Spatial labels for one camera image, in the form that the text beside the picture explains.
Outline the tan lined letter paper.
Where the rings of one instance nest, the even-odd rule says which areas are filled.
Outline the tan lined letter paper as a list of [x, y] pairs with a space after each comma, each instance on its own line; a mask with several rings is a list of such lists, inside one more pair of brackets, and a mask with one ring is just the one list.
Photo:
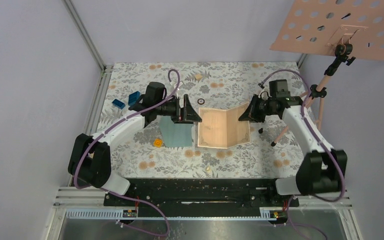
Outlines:
[[197, 126], [197, 146], [229, 149], [252, 141], [250, 122], [239, 121], [248, 103], [230, 109], [200, 108], [202, 121]]

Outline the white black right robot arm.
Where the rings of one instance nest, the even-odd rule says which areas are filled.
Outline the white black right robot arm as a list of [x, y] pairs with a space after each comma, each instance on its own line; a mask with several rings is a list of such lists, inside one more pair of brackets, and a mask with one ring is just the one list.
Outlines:
[[292, 96], [287, 80], [269, 82], [268, 98], [254, 95], [239, 121], [263, 123], [267, 116], [277, 115], [293, 133], [304, 156], [294, 176], [278, 178], [267, 191], [267, 201], [281, 205], [287, 195], [316, 196], [338, 192], [345, 194], [345, 170], [348, 156], [336, 150], [308, 118], [308, 109], [300, 96]]

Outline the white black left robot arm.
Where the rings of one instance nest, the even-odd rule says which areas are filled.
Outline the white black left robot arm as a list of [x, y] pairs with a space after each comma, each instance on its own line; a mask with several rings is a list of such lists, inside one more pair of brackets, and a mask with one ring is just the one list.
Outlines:
[[183, 98], [170, 95], [160, 82], [150, 82], [128, 112], [116, 123], [93, 135], [82, 133], [75, 139], [68, 164], [77, 189], [94, 187], [116, 193], [124, 206], [132, 204], [135, 192], [130, 182], [112, 171], [112, 150], [127, 138], [147, 127], [158, 116], [169, 117], [175, 124], [200, 123], [202, 118], [194, 110], [185, 94]]

